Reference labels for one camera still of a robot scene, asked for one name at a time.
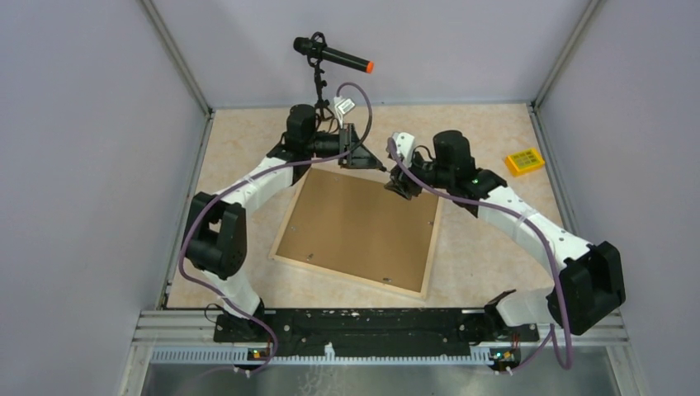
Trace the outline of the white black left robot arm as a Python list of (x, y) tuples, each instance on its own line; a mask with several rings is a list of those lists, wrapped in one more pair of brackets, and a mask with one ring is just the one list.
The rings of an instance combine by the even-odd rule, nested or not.
[(265, 328), (263, 301), (242, 270), (248, 251), (248, 217), (278, 192), (294, 186), (316, 163), (335, 161), (341, 168), (378, 170), (385, 166), (364, 144), (354, 125), (337, 134), (319, 131), (311, 105), (294, 105), (286, 130), (263, 160), (232, 186), (215, 194), (201, 191), (192, 199), (179, 253), (178, 269), (188, 260), (206, 277), (204, 287), (234, 316), (233, 329), (245, 341)]

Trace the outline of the aluminium rail front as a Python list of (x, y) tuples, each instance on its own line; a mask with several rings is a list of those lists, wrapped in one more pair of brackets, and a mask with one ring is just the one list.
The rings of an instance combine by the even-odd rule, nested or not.
[(561, 328), (489, 321), (480, 309), (271, 309), (262, 324), (205, 309), (147, 311), (133, 341), (165, 363), (273, 365), (492, 365)]

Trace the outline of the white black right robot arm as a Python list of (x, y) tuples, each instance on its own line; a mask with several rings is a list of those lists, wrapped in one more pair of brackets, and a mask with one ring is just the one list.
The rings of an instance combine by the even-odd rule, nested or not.
[(428, 156), (413, 135), (395, 132), (387, 152), (396, 165), (386, 189), (406, 200), (427, 191), (452, 201), (508, 235), (554, 281), (551, 288), (507, 290), (492, 299), (484, 328), (493, 339), (505, 340), (530, 323), (555, 324), (580, 336), (626, 302), (618, 249), (580, 238), (531, 207), (501, 176), (476, 165), (461, 131), (435, 134)]

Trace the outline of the black microphone orange tip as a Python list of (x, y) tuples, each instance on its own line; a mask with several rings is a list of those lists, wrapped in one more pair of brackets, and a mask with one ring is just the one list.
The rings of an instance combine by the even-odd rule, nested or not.
[(311, 38), (296, 37), (293, 48), (309, 59), (328, 61), (364, 73), (372, 73), (374, 69), (374, 63), (370, 60), (330, 48), (322, 41)]

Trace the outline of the yellow plastic box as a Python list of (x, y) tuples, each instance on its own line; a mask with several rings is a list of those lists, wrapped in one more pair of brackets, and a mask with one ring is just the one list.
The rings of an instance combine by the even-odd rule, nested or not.
[(536, 148), (528, 148), (523, 151), (511, 153), (504, 159), (504, 163), (514, 177), (520, 177), (530, 172), (544, 168), (546, 161)]

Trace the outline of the black tripod microphone stand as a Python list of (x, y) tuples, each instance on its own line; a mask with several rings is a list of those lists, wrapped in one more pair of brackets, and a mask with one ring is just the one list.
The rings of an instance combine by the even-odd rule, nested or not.
[(314, 108), (318, 116), (319, 124), (321, 124), (324, 121), (330, 121), (333, 119), (333, 112), (329, 108), (329, 101), (324, 99), (323, 96), (323, 90), (328, 86), (328, 84), (322, 77), (324, 70), (320, 67), (322, 62), (320, 51), (327, 45), (327, 43), (324, 34), (319, 31), (316, 31), (310, 37), (310, 40), (312, 43), (312, 49), (310, 53), (306, 55), (306, 59), (308, 65), (314, 69), (314, 84), (316, 93)]

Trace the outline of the white wooden photo frame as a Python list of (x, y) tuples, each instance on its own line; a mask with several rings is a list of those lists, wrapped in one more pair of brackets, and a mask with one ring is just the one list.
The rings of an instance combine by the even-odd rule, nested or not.
[(277, 262), (424, 300), (443, 202), (406, 200), (380, 181), (311, 168), (272, 245)]

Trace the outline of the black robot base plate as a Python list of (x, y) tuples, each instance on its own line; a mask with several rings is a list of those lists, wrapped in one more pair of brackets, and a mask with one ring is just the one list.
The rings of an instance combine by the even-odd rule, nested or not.
[(537, 342), (534, 324), (507, 328), (483, 309), (267, 309), (257, 323), (227, 313), (215, 322), (218, 343), (260, 343), (278, 357), (467, 356), (487, 342)]

